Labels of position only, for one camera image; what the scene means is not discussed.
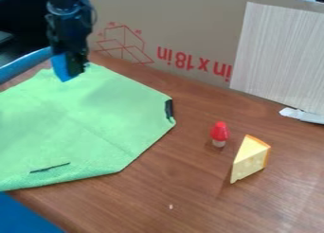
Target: red mushroom toy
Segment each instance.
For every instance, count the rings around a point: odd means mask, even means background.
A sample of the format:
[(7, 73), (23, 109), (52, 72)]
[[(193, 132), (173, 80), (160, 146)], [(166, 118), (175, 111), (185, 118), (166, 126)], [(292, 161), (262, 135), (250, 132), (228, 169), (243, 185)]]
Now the red mushroom toy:
[(217, 122), (210, 132), (212, 144), (218, 148), (225, 145), (229, 139), (229, 130), (224, 122)]

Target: table surface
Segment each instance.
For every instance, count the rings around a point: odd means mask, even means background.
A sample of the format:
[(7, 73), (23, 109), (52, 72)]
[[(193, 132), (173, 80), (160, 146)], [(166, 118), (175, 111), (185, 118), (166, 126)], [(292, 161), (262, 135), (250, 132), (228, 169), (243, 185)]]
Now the table surface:
[[(283, 105), (92, 55), (94, 63), (173, 98), (177, 125), (124, 171), (10, 193), (68, 232), (323, 232), (324, 128), (280, 116)], [(211, 145), (226, 121), (231, 138)], [(229, 184), (233, 158), (252, 134), (269, 164)]]

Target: red mushroom cap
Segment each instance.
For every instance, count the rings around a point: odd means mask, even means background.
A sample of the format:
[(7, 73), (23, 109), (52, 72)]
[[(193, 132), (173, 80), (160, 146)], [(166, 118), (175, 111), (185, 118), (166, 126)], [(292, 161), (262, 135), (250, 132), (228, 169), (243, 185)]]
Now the red mushroom cap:
[(229, 139), (229, 130), (224, 122), (217, 122), (211, 129), (210, 136), (217, 141), (226, 141)]

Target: cloth fold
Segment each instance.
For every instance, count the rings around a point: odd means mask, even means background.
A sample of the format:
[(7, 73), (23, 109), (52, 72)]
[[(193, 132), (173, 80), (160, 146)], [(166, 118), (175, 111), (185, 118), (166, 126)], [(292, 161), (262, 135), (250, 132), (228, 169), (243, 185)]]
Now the cloth fold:
[(175, 125), (170, 100), (92, 63), (65, 83), (40, 71), (0, 93), (0, 191), (123, 170)]

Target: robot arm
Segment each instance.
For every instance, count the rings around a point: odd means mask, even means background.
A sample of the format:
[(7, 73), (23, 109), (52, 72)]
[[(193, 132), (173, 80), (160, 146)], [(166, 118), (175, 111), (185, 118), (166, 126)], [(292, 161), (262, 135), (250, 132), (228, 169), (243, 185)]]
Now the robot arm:
[(68, 81), (88, 63), (86, 37), (92, 32), (92, 7), (88, 0), (48, 0), (45, 16), (50, 47), (30, 53), (0, 67), (0, 84), (49, 58), (56, 75)]

